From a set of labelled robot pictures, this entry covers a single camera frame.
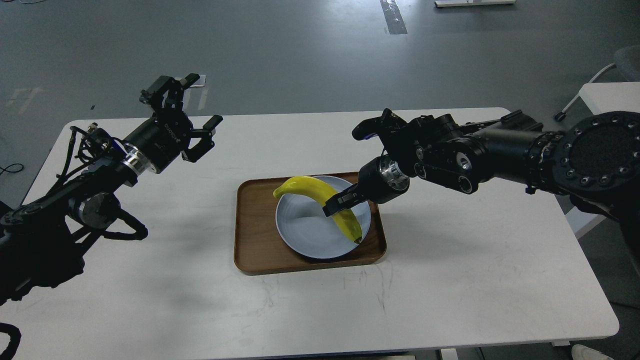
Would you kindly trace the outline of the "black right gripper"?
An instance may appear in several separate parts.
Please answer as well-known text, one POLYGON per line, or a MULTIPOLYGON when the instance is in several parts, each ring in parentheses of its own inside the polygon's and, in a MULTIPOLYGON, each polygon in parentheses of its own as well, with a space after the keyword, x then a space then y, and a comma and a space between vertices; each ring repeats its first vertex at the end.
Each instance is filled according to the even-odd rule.
POLYGON ((387 203, 405 194, 410 177, 405 175, 390 155, 375 157, 359 169, 358 182, 327 199, 322 211, 325 217, 350 210, 367 201, 387 203))

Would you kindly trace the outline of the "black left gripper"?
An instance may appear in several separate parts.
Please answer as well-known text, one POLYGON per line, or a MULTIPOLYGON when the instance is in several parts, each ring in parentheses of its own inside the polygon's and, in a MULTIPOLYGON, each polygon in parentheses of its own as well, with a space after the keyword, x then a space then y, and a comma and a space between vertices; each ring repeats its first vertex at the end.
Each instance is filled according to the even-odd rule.
POLYGON ((181 152, 183 160, 196 163, 214 148, 216 127, 224 118, 214 114, 201 129, 194 129, 183 109, 185 91, 199 79, 197 73, 182 79, 161 75, 142 89, 139 102, 149 107, 153 115, 126 136, 124 142, 146 157, 152 173, 162 173, 181 152), (189 148, 192 139, 199 141, 189 148))

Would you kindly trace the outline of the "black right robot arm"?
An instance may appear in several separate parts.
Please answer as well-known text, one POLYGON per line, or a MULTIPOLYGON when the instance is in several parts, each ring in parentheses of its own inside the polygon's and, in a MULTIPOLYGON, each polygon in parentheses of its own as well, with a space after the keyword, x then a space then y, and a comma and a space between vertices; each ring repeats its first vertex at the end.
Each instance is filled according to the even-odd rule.
POLYGON ((367 201, 389 202, 406 193, 414 177, 467 195, 500 178, 524 184, 530 195, 569 196, 582 212, 617 222, 639 269, 638 112, 602 112, 567 131, 544 131, 520 110, 459 125, 450 114, 405 121, 386 108, 362 120, 352 137, 378 137, 386 153, 359 169, 356 184, 326 201, 327 217, 367 201))

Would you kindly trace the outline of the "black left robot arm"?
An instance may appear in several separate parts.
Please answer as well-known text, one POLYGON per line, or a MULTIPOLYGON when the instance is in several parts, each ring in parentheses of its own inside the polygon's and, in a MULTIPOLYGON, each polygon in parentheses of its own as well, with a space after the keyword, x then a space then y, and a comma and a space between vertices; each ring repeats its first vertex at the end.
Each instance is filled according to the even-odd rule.
POLYGON ((61 285, 83 272, 83 256, 98 241, 142 240, 146 226, 121 207, 115 192, 149 171, 160 174, 177 157, 194 163, 214 148, 222 122, 212 116, 197 129, 183 110, 185 92, 201 75, 160 76, 140 102, 151 117, 124 139, 96 123, 70 127, 62 171, 41 198, 1 205, 1 303, 20 301, 35 287, 61 285))

